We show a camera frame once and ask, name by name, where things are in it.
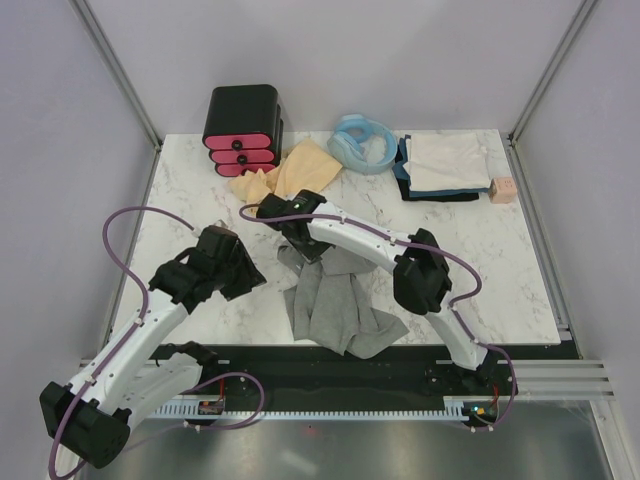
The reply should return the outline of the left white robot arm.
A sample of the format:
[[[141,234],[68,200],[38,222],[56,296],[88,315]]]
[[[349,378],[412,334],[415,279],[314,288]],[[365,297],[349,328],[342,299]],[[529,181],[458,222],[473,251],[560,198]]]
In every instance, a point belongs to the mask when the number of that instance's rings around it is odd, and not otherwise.
[[[83,463],[109,465],[132,430],[173,397],[208,393],[219,382],[219,356],[195,341],[176,345],[153,372],[139,372],[160,343],[213,293],[230,301],[264,284],[238,235],[211,225],[195,246],[162,264],[142,307],[66,384],[49,383],[39,403],[46,431]]]

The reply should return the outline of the black pink drawer box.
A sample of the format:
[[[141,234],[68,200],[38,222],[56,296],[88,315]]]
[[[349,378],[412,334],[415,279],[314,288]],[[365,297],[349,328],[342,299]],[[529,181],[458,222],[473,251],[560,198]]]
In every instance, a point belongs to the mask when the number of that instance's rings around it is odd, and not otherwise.
[[[268,173],[280,164],[283,130],[275,87],[218,86],[211,94],[202,143],[222,177]]]

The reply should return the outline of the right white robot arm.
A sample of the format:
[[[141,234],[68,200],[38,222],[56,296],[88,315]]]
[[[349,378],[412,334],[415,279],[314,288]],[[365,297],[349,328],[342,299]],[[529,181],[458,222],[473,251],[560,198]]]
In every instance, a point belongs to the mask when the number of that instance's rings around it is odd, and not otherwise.
[[[444,341],[460,386],[477,394],[493,383],[496,354],[457,309],[460,301],[481,292],[482,279],[468,262],[442,250],[431,232],[384,229],[309,190],[291,200],[267,195],[256,207],[255,220],[281,233],[308,262],[341,249],[389,273],[396,303],[425,317]]]

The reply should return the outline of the grey t shirt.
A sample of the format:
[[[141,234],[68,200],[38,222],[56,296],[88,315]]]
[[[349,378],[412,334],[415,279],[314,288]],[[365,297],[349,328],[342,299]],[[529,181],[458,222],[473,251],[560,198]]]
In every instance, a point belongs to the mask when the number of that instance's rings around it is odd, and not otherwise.
[[[310,263],[289,243],[279,246],[277,258],[298,277],[283,292],[294,340],[369,359],[409,333],[401,319],[371,306],[358,280],[375,263],[339,247]]]

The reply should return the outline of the light blue headphones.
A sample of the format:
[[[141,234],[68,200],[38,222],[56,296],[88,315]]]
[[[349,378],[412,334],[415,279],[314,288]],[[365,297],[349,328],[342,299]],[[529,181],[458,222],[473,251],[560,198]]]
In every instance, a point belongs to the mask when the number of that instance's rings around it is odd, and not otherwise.
[[[385,153],[376,163],[366,159],[364,144],[372,137],[385,143]],[[365,175],[381,174],[395,164],[398,142],[385,125],[361,114],[343,116],[326,142],[329,154],[343,167]]]

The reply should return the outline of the yellow t shirt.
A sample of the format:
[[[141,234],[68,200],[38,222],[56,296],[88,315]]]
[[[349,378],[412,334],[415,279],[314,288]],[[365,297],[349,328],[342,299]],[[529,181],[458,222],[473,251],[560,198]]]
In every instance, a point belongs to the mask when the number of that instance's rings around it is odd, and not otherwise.
[[[341,170],[338,160],[315,141],[306,138],[275,169],[267,173],[262,169],[257,173],[247,172],[230,180],[228,186],[240,201],[258,204],[268,194],[287,198],[301,190],[320,193]]]

